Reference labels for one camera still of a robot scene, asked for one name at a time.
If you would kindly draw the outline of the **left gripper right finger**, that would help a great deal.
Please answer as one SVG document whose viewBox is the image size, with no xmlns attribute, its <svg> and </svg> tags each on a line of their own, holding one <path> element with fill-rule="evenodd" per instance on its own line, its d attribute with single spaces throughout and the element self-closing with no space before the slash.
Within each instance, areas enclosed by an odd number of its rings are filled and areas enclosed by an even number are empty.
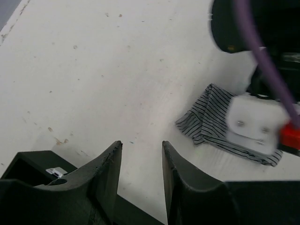
<svg viewBox="0 0 300 225">
<path fill-rule="evenodd" d="M 227 201 L 225 185 L 162 143 L 167 222 L 170 225 L 220 225 Z"/>
</svg>

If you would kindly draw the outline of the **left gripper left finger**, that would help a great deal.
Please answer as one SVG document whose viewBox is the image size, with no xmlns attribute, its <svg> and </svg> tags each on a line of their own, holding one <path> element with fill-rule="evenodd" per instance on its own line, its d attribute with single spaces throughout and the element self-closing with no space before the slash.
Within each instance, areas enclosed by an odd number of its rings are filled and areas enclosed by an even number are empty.
<svg viewBox="0 0 300 225">
<path fill-rule="evenodd" d="M 111 225 L 120 177 L 122 142 L 75 171 L 37 187 L 38 219 L 47 225 Z"/>
</svg>

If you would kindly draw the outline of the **grey striped underwear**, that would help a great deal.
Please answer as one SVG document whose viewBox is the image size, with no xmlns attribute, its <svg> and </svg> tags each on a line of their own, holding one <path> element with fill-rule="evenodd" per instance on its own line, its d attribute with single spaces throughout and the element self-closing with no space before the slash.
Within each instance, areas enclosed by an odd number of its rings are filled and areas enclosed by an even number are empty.
<svg viewBox="0 0 300 225">
<path fill-rule="evenodd" d="M 192 107 L 175 124 L 182 134 L 191 138 L 194 145 L 210 144 L 220 150 L 243 159 L 267 166 L 277 166 L 282 151 L 275 150 L 271 156 L 259 156 L 252 150 L 226 140 L 225 115 L 234 95 L 215 84 L 207 86 Z"/>
</svg>

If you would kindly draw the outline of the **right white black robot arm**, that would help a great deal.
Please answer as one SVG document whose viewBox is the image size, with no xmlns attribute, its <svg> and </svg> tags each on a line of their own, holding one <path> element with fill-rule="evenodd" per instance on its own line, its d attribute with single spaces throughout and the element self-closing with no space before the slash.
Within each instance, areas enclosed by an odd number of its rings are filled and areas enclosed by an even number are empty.
<svg viewBox="0 0 300 225">
<path fill-rule="evenodd" d="M 300 100 L 300 2 L 298 0 L 252 0 L 255 27 L 272 61 L 296 101 Z M 232 0 L 215 0 L 211 6 L 211 34 L 226 53 L 248 48 L 234 15 Z"/>
</svg>

